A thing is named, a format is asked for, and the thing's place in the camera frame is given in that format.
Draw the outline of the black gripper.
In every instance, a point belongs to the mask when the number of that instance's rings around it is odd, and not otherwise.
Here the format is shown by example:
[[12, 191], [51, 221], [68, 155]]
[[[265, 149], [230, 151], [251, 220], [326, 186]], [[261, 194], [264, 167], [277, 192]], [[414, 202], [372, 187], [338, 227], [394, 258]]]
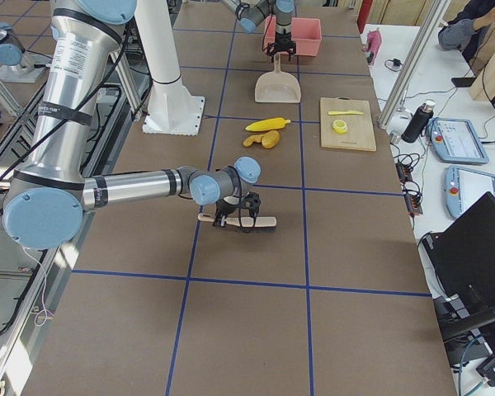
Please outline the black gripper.
[[235, 198], [235, 203], [229, 203], [225, 199], [220, 199], [216, 203], [216, 211], [214, 214], [214, 226], [225, 227], [226, 220], [235, 211], [238, 212], [238, 226], [247, 227], [248, 223], [246, 219], [242, 219], [241, 210], [248, 211], [248, 218], [252, 221], [251, 227], [254, 227], [257, 223], [257, 216], [260, 210], [260, 196], [256, 192], [248, 192], [244, 197]]
[[275, 34], [275, 40], [266, 47], [266, 55], [272, 59], [280, 53], [288, 54], [288, 59], [296, 55], [296, 42], [291, 34]]

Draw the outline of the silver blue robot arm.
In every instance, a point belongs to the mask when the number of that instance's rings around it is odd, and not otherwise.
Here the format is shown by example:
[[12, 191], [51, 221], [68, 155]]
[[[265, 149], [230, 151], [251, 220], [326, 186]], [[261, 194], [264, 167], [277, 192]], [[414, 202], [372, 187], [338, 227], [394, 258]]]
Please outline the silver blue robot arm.
[[148, 62], [152, 91], [145, 131], [197, 134], [204, 98], [181, 80], [171, 20], [164, 1], [58, 1], [57, 35], [31, 150], [10, 170], [3, 202], [7, 235], [25, 248], [56, 248], [81, 228], [86, 210], [110, 203], [189, 195], [198, 205], [238, 205], [260, 176], [259, 163], [241, 157], [216, 172], [194, 167], [85, 178], [80, 166], [97, 92], [110, 54], [124, 49], [134, 21]]
[[240, 22], [247, 33], [253, 33], [268, 17], [276, 19], [274, 40], [262, 45], [262, 51], [272, 59], [277, 54], [296, 55], [296, 43], [292, 40], [292, 14], [295, 9], [293, 1], [261, 0], [255, 5], [243, 1], [222, 0]]

